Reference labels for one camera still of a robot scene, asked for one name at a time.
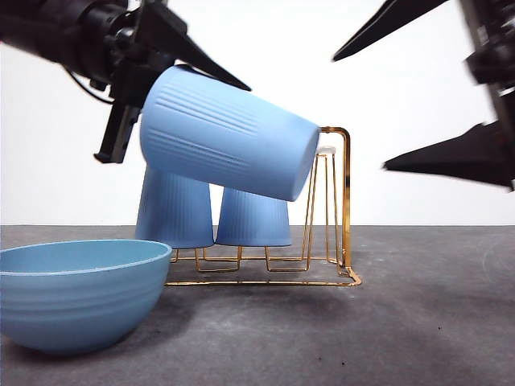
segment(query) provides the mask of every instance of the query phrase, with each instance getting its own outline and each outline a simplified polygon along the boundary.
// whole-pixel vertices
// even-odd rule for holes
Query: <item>light blue cup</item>
[[[303,188],[318,137],[316,124],[178,66],[155,81],[142,111],[153,168],[288,201]]]
[[[172,248],[213,245],[209,184],[147,166],[136,238]]]
[[[226,187],[216,243],[246,247],[291,245],[286,201]]]

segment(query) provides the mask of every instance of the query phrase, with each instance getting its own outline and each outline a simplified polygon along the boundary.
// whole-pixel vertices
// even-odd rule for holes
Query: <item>white background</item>
[[[492,120],[463,63],[457,1],[346,60],[332,54],[382,0],[174,0],[190,36],[268,101],[352,135],[353,224],[515,224],[515,195],[386,172],[400,153]],[[134,224],[144,171],[135,128],[121,165],[101,165],[109,106],[56,64],[2,47],[2,223]],[[216,223],[221,189],[212,189]],[[303,197],[290,205],[303,222]]]

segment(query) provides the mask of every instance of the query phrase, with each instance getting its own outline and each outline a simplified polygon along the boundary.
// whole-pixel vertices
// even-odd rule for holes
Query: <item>robotic arm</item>
[[[387,0],[334,55],[341,60],[384,38],[446,0]],[[460,0],[476,51],[472,75],[488,86],[498,121],[390,159],[386,169],[450,175],[513,189],[515,179],[515,1]]]
[[[211,60],[188,36],[186,23],[159,0],[133,11],[127,0],[8,0],[0,2],[0,40],[62,64],[70,76],[110,86],[111,113],[95,158],[122,163],[150,87],[182,60],[225,83],[250,88]]]

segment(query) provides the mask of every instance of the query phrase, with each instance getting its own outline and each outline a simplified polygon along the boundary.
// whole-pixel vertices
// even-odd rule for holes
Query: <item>gray tabletop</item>
[[[2,248],[133,231],[2,227]],[[167,287],[104,351],[59,359],[2,337],[2,385],[513,385],[514,237],[515,227],[354,227],[361,286]],[[310,274],[335,278],[317,264]]]

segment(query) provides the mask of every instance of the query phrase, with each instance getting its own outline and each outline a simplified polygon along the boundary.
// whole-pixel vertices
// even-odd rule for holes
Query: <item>blue bowl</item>
[[[171,248],[82,240],[0,252],[2,333],[24,347],[76,355],[116,343],[157,302]]]

